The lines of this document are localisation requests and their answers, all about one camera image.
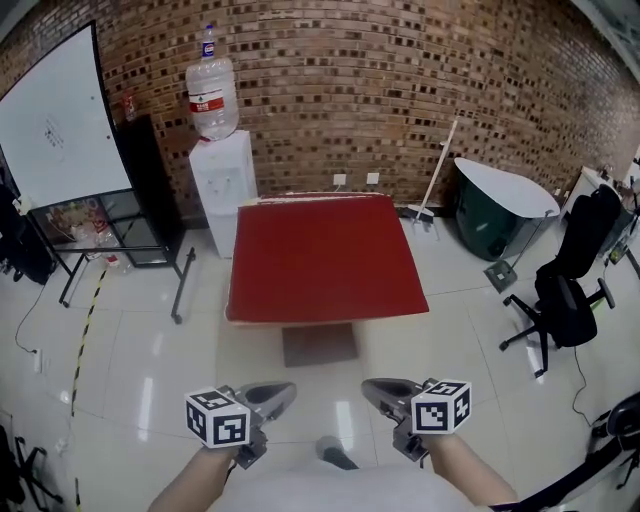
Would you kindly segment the black tripod stand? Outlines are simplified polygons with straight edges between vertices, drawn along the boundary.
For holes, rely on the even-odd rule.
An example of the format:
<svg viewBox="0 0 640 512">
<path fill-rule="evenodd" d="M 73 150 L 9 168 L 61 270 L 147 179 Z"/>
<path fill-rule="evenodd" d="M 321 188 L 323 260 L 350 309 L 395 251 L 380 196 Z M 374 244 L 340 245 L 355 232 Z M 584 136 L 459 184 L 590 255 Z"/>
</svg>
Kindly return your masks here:
<svg viewBox="0 0 640 512">
<path fill-rule="evenodd" d="M 54 494 L 36 476 L 35 463 L 39 455 L 47 456 L 47 451 L 42 447 L 34 447 L 28 456 L 23 453 L 26 445 L 21 436 L 14 438 L 15 450 L 9 445 L 9 439 L 5 428 L 0 425 L 0 512 L 9 512 L 8 503 L 21 505 L 25 502 L 26 494 L 22 487 L 25 483 L 33 502 L 39 512 L 50 512 L 45 503 L 38 499 L 36 490 L 43 496 L 49 497 L 58 504 L 64 503 L 64 498 Z"/>
</svg>

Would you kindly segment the white water dispenser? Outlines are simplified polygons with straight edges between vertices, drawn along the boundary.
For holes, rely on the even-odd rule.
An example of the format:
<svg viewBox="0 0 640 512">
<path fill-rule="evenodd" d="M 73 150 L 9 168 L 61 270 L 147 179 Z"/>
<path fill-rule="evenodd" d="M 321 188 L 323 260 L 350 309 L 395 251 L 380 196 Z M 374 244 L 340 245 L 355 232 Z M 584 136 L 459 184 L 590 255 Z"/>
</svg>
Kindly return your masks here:
<svg viewBox="0 0 640 512">
<path fill-rule="evenodd" d="M 201 140 L 189 161 L 218 254 L 231 259 L 238 209 L 258 197 L 250 133 L 236 130 L 223 140 Z"/>
</svg>

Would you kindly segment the red cloth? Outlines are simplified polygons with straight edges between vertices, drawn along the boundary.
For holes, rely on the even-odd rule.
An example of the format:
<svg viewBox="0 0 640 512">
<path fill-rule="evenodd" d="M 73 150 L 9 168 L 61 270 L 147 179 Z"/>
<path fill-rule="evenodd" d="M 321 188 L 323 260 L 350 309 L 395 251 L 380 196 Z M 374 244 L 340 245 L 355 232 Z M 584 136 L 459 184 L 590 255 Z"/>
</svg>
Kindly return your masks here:
<svg viewBox="0 0 640 512">
<path fill-rule="evenodd" d="M 390 197 L 294 194 L 239 209 L 228 321 L 333 324 L 428 310 Z"/>
</svg>

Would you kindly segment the white pole with base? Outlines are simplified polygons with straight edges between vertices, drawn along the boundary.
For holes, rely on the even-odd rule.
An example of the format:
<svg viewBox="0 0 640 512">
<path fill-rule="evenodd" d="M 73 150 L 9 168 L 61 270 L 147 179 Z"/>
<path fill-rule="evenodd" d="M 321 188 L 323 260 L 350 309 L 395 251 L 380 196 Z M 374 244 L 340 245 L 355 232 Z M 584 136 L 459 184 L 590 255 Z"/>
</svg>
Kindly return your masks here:
<svg viewBox="0 0 640 512">
<path fill-rule="evenodd" d="M 432 237 L 432 235 L 430 234 L 430 227 L 433 224 L 434 213 L 427 208 L 427 203 L 449 152 L 449 147 L 455 135 L 458 123 L 459 117 L 456 116 L 452 123 L 447 139 L 441 143 L 442 150 L 438 162 L 432 174 L 427 190 L 423 196 L 420 207 L 412 219 L 411 231 L 415 235 L 417 240 L 428 240 Z"/>
</svg>

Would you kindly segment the large clear water jug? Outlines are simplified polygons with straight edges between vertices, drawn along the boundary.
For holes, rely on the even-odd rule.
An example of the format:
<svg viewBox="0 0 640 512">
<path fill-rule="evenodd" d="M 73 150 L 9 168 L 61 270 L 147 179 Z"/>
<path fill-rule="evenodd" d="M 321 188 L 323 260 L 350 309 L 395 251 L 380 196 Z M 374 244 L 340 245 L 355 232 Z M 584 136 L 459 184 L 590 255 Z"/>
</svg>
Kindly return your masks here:
<svg viewBox="0 0 640 512">
<path fill-rule="evenodd" d="M 228 57 L 203 58 L 185 74 L 189 110 L 202 138 L 218 141 L 239 124 L 233 63 Z"/>
</svg>

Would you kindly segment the person's light shirt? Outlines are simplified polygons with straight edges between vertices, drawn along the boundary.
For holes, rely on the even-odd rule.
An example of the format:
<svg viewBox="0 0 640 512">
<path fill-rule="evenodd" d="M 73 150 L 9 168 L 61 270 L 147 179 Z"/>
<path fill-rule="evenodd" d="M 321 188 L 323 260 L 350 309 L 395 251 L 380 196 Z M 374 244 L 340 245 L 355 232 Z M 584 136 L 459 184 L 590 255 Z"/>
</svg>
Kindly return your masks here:
<svg viewBox="0 0 640 512">
<path fill-rule="evenodd" d="M 490 512 L 515 495 L 467 496 L 443 477 L 409 466 L 340 470 L 317 462 L 231 485 L 211 512 Z"/>
</svg>

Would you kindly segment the person's grey shoe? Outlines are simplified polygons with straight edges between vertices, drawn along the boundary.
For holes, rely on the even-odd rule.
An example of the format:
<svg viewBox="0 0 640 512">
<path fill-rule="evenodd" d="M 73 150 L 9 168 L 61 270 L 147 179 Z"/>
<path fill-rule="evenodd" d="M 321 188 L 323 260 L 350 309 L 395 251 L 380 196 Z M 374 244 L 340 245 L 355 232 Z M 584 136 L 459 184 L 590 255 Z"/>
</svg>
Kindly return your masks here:
<svg viewBox="0 0 640 512">
<path fill-rule="evenodd" d="M 357 470 L 358 466 L 347 456 L 340 439 L 324 436 L 315 444 L 317 457 L 341 470 Z"/>
</svg>

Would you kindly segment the floor faucet stand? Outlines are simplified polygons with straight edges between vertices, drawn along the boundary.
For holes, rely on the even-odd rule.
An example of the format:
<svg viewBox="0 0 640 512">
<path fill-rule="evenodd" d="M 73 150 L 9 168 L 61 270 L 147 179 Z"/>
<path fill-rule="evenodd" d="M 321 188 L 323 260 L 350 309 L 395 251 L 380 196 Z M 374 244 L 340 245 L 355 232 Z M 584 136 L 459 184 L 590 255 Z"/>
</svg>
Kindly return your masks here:
<svg viewBox="0 0 640 512">
<path fill-rule="evenodd" d="M 515 267 L 536 238 L 540 229 L 546 224 L 547 219 L 551 216 L 552 213 L 553 210 L 547 210 L 545 212 L 544 217 L 536 225 L 522 250 L 519 252 L 518 256 L 512 263 L 505 259 L 500 259 L 484 270 L 484 275 L 488 278 L 489 282 L 498 294 L 503 293 L 518 280 L 518 275 L 515 271 Z"/>
</svg>

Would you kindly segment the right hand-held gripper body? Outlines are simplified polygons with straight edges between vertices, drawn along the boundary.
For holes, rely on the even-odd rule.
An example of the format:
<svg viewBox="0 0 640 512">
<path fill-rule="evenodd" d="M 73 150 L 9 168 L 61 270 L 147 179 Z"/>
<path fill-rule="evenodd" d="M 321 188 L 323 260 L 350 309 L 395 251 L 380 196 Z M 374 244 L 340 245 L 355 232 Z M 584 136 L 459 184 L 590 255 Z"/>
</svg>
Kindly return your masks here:
<svg viewBox="0 0 640 512">
<path fill-rule="evenodd" d="M 414 384 L 409 395 L 398 400 L 394 411 L 397 425 L 392 446 L 403 456 L 423 467 L 429 449 L 423 436 L 453 434 L 470 417 L 472 385 L 459 380 L 425 381 Z"/>
</svg>

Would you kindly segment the black office chair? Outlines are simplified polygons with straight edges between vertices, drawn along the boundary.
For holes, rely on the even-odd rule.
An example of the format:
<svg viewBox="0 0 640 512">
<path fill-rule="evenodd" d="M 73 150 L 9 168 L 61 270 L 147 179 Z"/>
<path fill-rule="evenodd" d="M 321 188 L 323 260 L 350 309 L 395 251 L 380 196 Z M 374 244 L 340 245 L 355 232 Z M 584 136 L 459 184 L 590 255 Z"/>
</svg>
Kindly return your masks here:
<svg viewBox="0 0 640 512">
<path fill-rule="evenodd" d="M 615 306 L 602 278 L 591 295 L 585 294 L 578 280 L 590 270 L 620 211 L 621 201 L 607 185 L 599 186 L 590 195 L 578 196 L 556 257 L 536 273 L 536 304 L 530 306 L 514 294 L 503 300 L 504 305 L 515 305 L 524 312 L 532 325 L 501 342 L 499 349 L 506 351 L 514 342 L 536 332 L 542 367 L 534 373 L 535 377 L 548 371 L 549 341 L 558 348 L 575 348 L 591 341 L 598 333 L 591 306 L 600 299 L 606 300 L 611 308 Z"/>
</svg>

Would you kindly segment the dark green white bathtub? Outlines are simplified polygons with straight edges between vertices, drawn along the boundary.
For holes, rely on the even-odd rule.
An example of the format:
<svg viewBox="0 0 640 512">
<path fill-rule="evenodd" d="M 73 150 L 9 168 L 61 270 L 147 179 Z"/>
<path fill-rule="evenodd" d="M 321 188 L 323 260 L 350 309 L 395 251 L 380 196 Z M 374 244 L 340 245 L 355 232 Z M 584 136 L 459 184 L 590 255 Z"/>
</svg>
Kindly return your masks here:
<svg viewBox="0 0 640 512">
<path fill-rule="evenodd" d="M 485 261 L 520 253 L 560 214 L 552 195 L 524 176 L 462 157 L 454 164 L 459 236 L 471 253 Z"/>
</svg>

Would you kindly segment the person's left forearm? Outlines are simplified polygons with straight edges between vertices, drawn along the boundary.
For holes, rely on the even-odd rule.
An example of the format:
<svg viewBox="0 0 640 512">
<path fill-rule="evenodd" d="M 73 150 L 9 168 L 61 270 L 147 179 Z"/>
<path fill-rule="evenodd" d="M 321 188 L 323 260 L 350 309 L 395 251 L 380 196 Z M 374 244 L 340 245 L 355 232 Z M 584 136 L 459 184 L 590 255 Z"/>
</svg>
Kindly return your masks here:
<svg viewBox="0 0 640 512">
<path fill-rule="evenodd" d="M 153 500 L 148 512 L 206 512 L 222 495 L 236 447 L 202 447 Z"/>
</svg>

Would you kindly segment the person's right forearm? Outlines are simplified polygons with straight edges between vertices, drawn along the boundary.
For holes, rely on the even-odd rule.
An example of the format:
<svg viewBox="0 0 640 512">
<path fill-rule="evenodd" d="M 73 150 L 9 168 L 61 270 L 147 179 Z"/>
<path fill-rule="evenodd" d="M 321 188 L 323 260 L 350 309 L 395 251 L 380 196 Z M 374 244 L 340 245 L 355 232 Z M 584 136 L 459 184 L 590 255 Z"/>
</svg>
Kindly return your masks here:
<svg viewBox="0 0 640 512">
<path fill-rule="evenodd" d="M 512 486 L 456 434 L 422 435 L 434 472 L 461 491 L 474 505 L 518 501 Z"/>
</svg>

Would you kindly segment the white counter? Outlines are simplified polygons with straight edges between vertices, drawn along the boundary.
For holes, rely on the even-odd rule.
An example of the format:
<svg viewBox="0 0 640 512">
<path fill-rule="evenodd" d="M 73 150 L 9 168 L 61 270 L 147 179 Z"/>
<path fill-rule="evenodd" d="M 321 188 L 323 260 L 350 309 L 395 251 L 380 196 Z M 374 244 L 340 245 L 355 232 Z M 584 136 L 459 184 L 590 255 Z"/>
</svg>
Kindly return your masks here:
<svg viewBox="0 0 640 512">
<path fill-rule="evenodd" d="M 618 261 L 640 236 L 640 182 L 633 175 L 620 182 L 609 174 L 603 176 L 602 171 L 583 166 L 572 191 L 566 193 L 568 198 L 561 208 L 560 219 L 567 223 L 577 198 L 591 195 L 600 186 L 607 186 L 617 194 L 621 209 L 599 250 L 599 256 L 604 259 L 614 252 L 614 260 Z"/>
</svg>

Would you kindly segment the black bag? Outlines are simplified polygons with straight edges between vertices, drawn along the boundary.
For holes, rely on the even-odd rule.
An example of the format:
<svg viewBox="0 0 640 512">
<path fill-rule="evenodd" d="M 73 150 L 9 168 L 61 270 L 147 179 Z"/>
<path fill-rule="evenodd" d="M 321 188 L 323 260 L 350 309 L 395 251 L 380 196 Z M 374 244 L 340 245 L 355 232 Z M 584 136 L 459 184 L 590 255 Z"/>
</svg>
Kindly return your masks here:
<svg viewBox="0 0 640 512">
<path fill-rule="evenodd" d="M 7 259 L 17 274 L 44 286 L 55 262 L 31 222 L 16 210 L 15 199 L 0 166 L 0 260 Z"/>
</svg>

